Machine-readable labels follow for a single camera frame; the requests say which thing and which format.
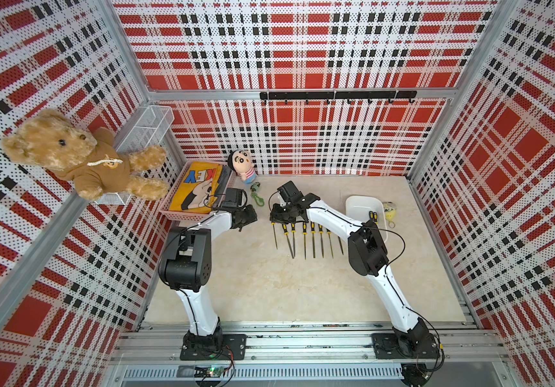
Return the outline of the white plastic storage box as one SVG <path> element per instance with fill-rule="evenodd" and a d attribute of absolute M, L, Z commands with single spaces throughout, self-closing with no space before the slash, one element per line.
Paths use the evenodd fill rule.
<path fill-rule="evenodd" d="M 381 235 L 385 242 L 387 242 L 389 233 L 386 231 L 388 225 L 385 220 L 383 202 L 377 198 L 361 195 L 353 195 L 346 199 L 345 209 L 346 215 L 357 221 L 363 223 L 370 220 L 369 212 L 376 211 L 378 214 L 377 227 L 381 229 Z"/>

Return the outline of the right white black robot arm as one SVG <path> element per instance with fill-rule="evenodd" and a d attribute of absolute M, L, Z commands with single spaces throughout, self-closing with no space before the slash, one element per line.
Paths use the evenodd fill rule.
<path fill-rule="evenodd" d="M 370 281 L 390 316 L 398 353 L 417 360 L 442 360 L 444 350 L 438 333 L 411 308 L 393 275 L 382 229 L 373 220 L 360 221 L 337 211 L 314 193 L 302 193 L 292 181 L 280 185 L 277 193 L 282 203 L 271 207 L 271 222 L 315 223 L 346 241 L 351 268 Z"/>

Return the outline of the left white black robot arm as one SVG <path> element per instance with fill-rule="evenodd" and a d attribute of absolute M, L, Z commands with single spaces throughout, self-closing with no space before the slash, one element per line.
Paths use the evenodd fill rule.
<path fill-rule="evenodd" d="M 183 337 L 183 361 L 245 358 L 247 336 L 226 335 L 208 292 L 212 271 L 212 242 L 230 230 L 242 230 L 258 220 L 242 189 L 227 188 L 224 199 L 205 219 L 170 229 L 158 262 L 158 277 L 181 299 L 189 320 Z"/>

